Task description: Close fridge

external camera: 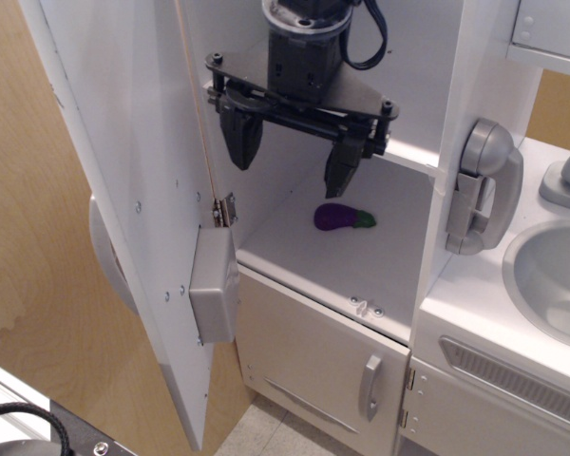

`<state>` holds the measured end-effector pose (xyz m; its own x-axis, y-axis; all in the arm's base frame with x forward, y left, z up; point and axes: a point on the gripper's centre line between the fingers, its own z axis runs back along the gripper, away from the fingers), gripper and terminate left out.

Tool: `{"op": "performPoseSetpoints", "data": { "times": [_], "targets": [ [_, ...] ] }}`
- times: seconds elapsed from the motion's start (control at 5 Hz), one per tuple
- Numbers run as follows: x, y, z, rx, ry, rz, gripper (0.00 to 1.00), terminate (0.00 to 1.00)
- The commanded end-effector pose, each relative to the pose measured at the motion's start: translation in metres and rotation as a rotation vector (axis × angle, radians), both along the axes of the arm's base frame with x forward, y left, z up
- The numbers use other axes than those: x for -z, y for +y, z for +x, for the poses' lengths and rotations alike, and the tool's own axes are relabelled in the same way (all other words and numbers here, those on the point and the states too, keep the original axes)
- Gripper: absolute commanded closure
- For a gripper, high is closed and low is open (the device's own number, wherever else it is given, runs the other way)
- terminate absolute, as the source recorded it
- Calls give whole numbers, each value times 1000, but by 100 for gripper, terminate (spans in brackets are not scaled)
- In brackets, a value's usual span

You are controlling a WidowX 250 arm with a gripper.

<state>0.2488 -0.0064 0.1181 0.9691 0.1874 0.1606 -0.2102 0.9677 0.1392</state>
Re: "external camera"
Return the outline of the black metal gripper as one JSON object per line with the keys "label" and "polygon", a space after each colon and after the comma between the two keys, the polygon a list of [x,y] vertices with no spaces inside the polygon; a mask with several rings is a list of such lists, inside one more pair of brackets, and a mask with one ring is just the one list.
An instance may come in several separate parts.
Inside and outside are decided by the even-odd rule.
{"label": "black metal gripper", "polygon": [[210,102],[240,170],[256,157],[266,122],[333,142],[326,199],[343,196],[363,158],[386,151],[398,106],[354,75],[336,38],[303,44],[272,32],[263,51],[213,52],[205,65]]}

